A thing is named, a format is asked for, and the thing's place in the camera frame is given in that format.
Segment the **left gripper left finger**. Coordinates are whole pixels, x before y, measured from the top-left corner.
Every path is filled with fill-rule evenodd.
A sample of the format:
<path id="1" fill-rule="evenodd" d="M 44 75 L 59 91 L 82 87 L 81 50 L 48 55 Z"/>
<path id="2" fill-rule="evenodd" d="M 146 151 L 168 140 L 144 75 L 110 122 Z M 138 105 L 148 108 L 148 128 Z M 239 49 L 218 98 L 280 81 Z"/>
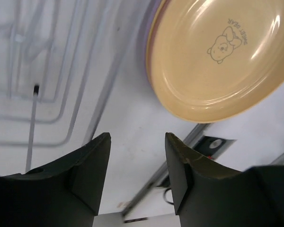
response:
<path id="1" fill-rule="evenodd" d="M 102 133 L 25 174 L 0 176 L 0 227 L 90 227 L 98 215 L 111 149 Z"/>

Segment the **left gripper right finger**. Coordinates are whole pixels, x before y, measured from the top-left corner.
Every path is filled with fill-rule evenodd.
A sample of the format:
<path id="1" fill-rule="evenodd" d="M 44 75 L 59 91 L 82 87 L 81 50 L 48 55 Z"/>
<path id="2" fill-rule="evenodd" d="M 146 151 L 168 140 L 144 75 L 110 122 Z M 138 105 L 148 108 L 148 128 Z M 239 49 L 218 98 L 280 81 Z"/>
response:
<path id="1" fill-rule="evenodd" d="M 284 227 L 284 166 L 240 172 L 165 135 L 174 209 L 183 227 Z"/>

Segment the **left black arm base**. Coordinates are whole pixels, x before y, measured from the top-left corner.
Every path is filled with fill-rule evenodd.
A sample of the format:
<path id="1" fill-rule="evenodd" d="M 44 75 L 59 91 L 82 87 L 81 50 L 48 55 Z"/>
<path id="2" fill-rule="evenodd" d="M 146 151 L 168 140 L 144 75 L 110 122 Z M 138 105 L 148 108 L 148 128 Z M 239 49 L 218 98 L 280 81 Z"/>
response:
<path id="1" fill-rule="evenodd" d="M 195 145 L 190 148 L 208 157 L 216 160 L 222 153 L 224 153 L 237 140 L 223 139 L 218 137 L 202 136 Z M 171 191 L 169 175 L 167 175 L 158 187 L 164 188 L 163 200 L 169 204 L 174 205 L 172 201 L 167 199 L 167 193 Z"/>

